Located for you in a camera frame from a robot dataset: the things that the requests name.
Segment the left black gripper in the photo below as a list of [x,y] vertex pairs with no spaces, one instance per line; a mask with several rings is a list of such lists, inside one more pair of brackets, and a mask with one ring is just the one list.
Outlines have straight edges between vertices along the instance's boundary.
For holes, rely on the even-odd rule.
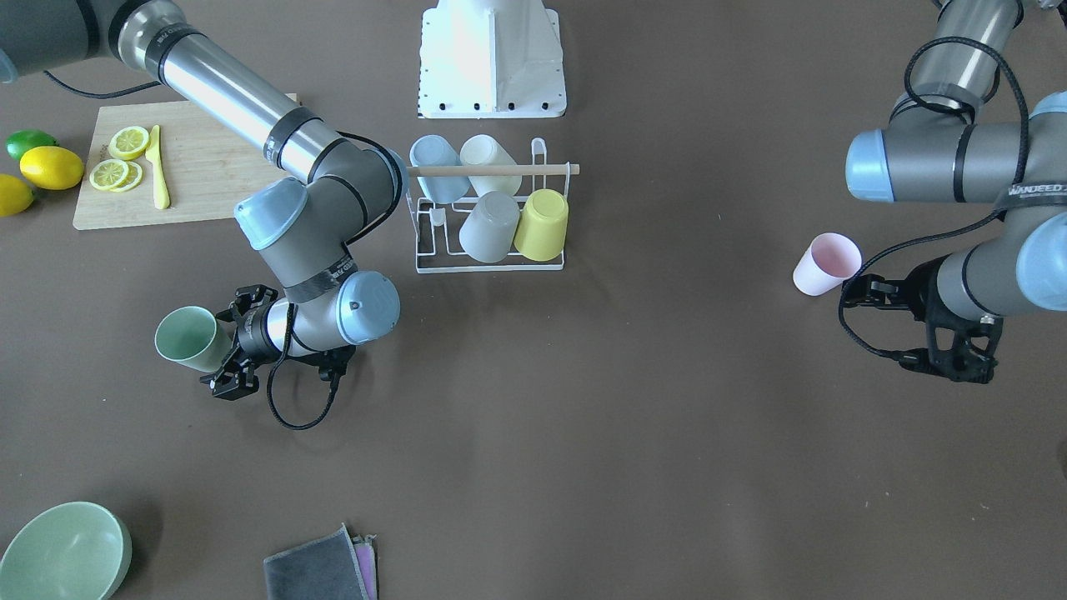
[[917,322],[944,326],[947,307],[938,289],[938,274],[944,260],[921,263],[903,280],[877,274],[853,277],[842,286],[841,307],[878,307],[910,311]]

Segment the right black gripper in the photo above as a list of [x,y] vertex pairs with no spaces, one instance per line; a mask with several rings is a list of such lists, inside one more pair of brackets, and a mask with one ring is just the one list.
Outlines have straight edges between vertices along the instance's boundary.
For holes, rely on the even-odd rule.
[[214,398],[237,400],[259,390],[255,375],[259,366],[271,364],[267,395],[272,395],[273,380],[288,358],[288,307],[281,311],[281,338],[270,333],[270,314],[278,303],[278,290],[266,285],[238,288],[228,307],[216,312],[219,323],[233,323],[233,348],[224,365],[198,379]]

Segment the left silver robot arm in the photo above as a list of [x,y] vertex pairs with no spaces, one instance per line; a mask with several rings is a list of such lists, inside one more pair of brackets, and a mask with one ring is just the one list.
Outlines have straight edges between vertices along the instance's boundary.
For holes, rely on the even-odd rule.
[[888,125],[854,138],[854,198],[989,203],[1004,228],[989,242],[919,267],[912,285],[966,322],[1064,311],[1064,93],[1025,107],[1019,124],[980,124],[1028,1],[946,1],[936,35],[912,57]]

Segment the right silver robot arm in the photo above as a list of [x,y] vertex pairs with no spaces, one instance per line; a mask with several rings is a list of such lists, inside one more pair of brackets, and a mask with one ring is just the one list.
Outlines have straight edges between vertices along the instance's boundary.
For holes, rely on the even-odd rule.
[[177,221],[232,214],[277,286],[235,293],[228,307],[172,311],[157,353],[200,372],[216,398],[270,388],[282,365],[313,366],[335,398],[359,346],[396,326],[399,296],[359,268],[352,243],[408,192],[397,153],[339,132],[189,23],[172,1],[4,1],[3,81],[111,56],[203,111],[205,132],[164,115],[141,158]]

